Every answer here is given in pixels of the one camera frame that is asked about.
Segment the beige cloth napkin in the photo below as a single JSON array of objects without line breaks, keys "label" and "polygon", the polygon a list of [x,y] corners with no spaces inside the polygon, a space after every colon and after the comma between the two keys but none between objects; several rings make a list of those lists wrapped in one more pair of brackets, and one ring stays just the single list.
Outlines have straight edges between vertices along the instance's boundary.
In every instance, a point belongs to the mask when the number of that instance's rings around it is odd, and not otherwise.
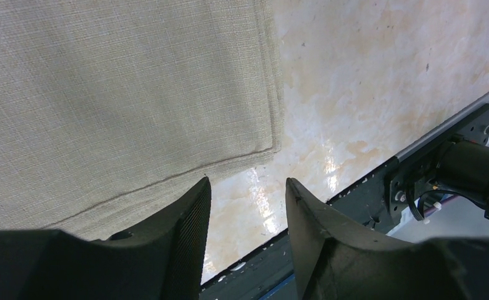
[{"label": "beige cloth napkin", "polygon": [[0,1],[0,229],[106,238],[284,126],[270,1]]}]

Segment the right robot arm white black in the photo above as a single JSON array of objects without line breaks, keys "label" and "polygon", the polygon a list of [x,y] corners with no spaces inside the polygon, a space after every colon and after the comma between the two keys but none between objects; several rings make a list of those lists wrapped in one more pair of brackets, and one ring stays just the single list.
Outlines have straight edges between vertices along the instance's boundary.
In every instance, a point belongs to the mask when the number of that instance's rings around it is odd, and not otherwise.
[{"label": "right robot arm white black", "polygon": [[489,147],[472,141],[445,142],[428,169],[413,173],[404,192],[417,221],[425,219],[426,198],[434,194],[460,196],[484,210],[489,220]]}]

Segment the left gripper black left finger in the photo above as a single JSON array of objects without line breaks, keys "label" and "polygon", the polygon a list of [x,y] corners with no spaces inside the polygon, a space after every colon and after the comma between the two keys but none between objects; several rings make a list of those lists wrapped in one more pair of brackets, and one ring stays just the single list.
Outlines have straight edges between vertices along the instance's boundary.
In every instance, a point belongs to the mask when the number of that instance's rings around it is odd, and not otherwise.
[{"label": "left gripper black left finger", "polygon": [[198,299],[211,186],[105,240],[59,229],[0,231],[0,299]]}]

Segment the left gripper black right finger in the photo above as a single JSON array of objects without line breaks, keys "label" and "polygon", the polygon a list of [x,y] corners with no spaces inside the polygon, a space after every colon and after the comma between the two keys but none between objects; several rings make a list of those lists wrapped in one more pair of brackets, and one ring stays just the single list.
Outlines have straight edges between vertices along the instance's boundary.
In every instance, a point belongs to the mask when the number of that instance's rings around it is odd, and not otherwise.
[{"label": "left gripper black right finger", "polygon": [[489,238],[395,239],[294,178],[285,202],[299,299],[489,299]]}]

